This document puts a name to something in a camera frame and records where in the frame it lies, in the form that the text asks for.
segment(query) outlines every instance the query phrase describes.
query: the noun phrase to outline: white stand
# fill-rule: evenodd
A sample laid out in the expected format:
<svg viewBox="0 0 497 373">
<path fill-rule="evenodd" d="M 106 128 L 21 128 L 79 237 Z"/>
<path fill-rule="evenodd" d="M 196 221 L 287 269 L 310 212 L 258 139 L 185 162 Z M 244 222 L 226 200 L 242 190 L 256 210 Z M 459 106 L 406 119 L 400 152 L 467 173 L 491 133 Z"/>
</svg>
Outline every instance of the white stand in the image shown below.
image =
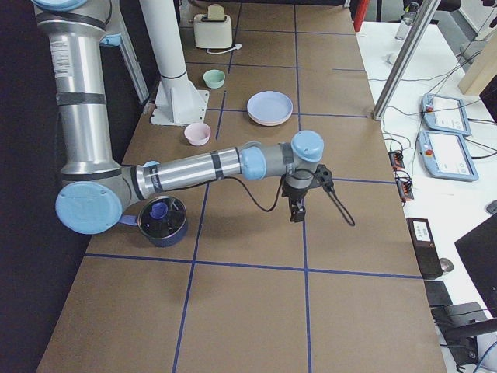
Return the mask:
<svg viewBox="0 0 497 373">
<path fill-rule="evenodd" d="M 161 74 L 151 122 L 179 126 L 202 122 L 209 91 L 197 90 L 188 79 L 172 0 L 140 0 L 140 5 Z"/>
</svg>

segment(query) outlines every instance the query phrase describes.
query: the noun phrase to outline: white desk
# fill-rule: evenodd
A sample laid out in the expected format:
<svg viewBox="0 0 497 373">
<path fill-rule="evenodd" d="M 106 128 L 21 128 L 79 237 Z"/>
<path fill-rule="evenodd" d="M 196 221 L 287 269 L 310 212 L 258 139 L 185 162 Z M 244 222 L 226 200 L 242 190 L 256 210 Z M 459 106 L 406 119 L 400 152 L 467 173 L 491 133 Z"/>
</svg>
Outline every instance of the white desk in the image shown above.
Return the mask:
<svg viewBox="0 0 497 373">
<path fill-rule="evenodd" d="M 397 54 L 402 43 L 394 38 L 398 24 L 396 23 L 364 23 L 357 34 L 363 62 L 370 80 L 370 88 L 376 101 L 383 89 L 384 82 L 371 79 L 387 79 L 392 65 L 387 63 L 389 54 Z M 445 74 L 457 66 L 457 59 L 444 40 L 442 33 L 434 25 L 430 25 L 412 58 L 403 79 L 426 79 Z M 432 93 L 462 98 L 465 104 L 475 102 L 477 96 L 464 96 L 457 84 L 464 76 L 463 69 L 458 69 L 450 76 L 439 91 L 438 87 Z M 401 82 L 390 102 L 391 106 L 399 108 L 404 113 L 418 113 L 420 100 L 442 77 L 429 82 Z M 488 119 L 492 117 L 483 102 L 476 102 L 466 107 L 470 118 Z M 420 129 L 420 115 L 405 116 L 393 108 L 388 108 L 384 115 L 386 131 L 406 136 L 412 147 Z M 472 136 L 470 139 L 481 142 L 493 148 L 497 147 L 497 127 L 490 124 L 471 122 Z M 404 148 L 408 141 L 395 137 L 402 142 Z M 397 149 L 398 145 L 386 141 L 390 148 Z M 488 151 L 467 142 L 472 155 L 486 155 Z M 443 280 L 447 286 L 453 303 L 478 302 L 483 308 L 484 302 L 476 291 L 464 265 L 457 254 L 454 242 L 474 227 L 486 220 L 489 215 L 485 206 L 497 199 L 497 157 L 474 160 L 480 176 L 472 183 L 434 179 L 428 176 L 419 156 L 413 158 L 413 149 L 404 151 L 405 170 L 413 178 L 414 200 L 409 201 L 404 208 L 405 217 L 428 218 L 432 229 L 433 239 L 439 257 L 446 257 L 454 263 L 454 271 L 445 274 Z M 447 371 L 455 372 L 454 360 L 450 352 L 444 348 Z"/>
</svg>

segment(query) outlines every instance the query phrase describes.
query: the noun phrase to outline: plate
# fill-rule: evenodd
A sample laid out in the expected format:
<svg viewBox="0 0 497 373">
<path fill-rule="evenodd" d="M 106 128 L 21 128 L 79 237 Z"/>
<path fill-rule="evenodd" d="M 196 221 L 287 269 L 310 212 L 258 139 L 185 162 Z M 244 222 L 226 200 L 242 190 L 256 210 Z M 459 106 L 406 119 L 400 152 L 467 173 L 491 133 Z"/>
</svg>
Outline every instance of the plate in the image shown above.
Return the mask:
<svg viewBox="0 0 497 373">
<path fill-rule="evenodd" d="M 247 103 L 248 116 L 262 126 L 277 126 L 286 122 L 293 109 L 294 105 L 288 96 L 274 91 L 259 92 Z"/>
</svg>

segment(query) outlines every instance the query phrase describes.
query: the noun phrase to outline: table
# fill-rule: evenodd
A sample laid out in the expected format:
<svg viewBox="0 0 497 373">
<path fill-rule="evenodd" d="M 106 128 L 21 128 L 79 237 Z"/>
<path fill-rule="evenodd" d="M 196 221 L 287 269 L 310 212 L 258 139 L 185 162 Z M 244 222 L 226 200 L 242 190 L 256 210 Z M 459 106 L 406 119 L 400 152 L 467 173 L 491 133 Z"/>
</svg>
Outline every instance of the table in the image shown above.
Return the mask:
<svg viewBox="0 0 497 373">
<path fill-rule="evenodd" d="M 349 10 L 224 7 L 241 50 L 212 56 L 193 46 L 188 15 L 205 9 L 185 10 L 180 29 L 196 86 L 206 70 L 226 72 L 205 120 L 214 138 L 192 147 L 182 128 L 150 125 L 149 113 L 123 163 L 276 144 L 312 129 L 356 227 L 320 190 L 306 197 L 300 225 L 289 223 L 286 201 L 263 214 L 232 180 L 175 192 L 189 216 L 177 245 L 154 247 L 126 226 L 92 238 L 38 372 L 444 371 L 384 140 L 369 119 Z M 263 90 L 292 99 L 285 124 L 249 119 L 247 100 Z M 277 184 L 248 187 L 269 205 Z"/>
<path fill-rule="evenodd" d="M 388 56 L 400 51 L 401 42 L 394 39 L 397 24 L 364 23 L 357 39 L 365 69 L 370 80 L 371 92 L 376 100 L 384 86 L 382 79 L 386 79 L 391 70 L 387 62 Z M 394 134 L 405 148 L 406 171 L 413 178 L 414 200 L 404 207 L 405 217 L 428 218 L 432 229 L 433 239 L 439 257 L 446 257 L 454 263 L 454 271 L 445 274 L 442 279 L 455 305 L 460 303 L 478 302 L 482 308 L 485 303 L 481 300 L 467 271 L 457 254 L 454 242 L 474 227 L 489 218 L 485 206 L 497 198 L 495 183 L 497 175 L 495 167 L 497 159 L 475 160 L 475 166 L 480 176 L 473 183 L 434 179 L 428 176 L 419 156 L 413 158 L 416 135 L 420 127 L 420 116 L 406 116 L 404 113 L 418 113 L 420 100 L 443 77 L 430 81 L 407 81 L 416 79 L 430 79 L 444 75 L 458 66 L 458 61 L 444 40 L 439 29 L 430 25 L 422 38 L 418 49 L 412 58 L 403 79 L 399 84 L 390 106 L 384 116 L 383 129 Z M 479 101 L 478 96 L 465 96 L 457 87 L 464 77 L 464 70 L 457 69 L 447 82 L 432 93 L 461 98 L 466 104 L 467 115 L 470 118 L 492 120 L 492 117 Z M 471 122 L 472 137 L 488 146 L 497 146 L 497 128 L 493 125 Z M 385 144 L 390 148 L 392 141 Z M 472 155 L 488 154 L 486 150 L 472 143 L 467 143 Z M 447 349 L 444 349 L 447 371 L 455 371 L 454 361 Z"/>
</svg>

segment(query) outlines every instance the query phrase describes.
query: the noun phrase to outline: dark background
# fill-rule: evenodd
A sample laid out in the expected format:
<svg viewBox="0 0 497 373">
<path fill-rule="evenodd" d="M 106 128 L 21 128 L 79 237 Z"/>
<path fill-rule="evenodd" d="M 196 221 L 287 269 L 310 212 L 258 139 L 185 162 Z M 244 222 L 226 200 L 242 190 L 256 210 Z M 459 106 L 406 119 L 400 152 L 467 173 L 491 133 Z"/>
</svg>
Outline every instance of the dark background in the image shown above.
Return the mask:
<svg viewBox="0 0 497 373">
<path fill-rule="evenodd" d="M 151 88 L 157 73 L 139 1 L 121 0 L 121 9 Z M 48 37 L 30 1 L 3 1 L 0 17 L 0 372 L 23 373 L 43 356 L 90 236 L 65 228 L 54 210 L 65 155 Z M 119 48 L 101 51 L 120 162 L 141 108 Z"/>
</svg>

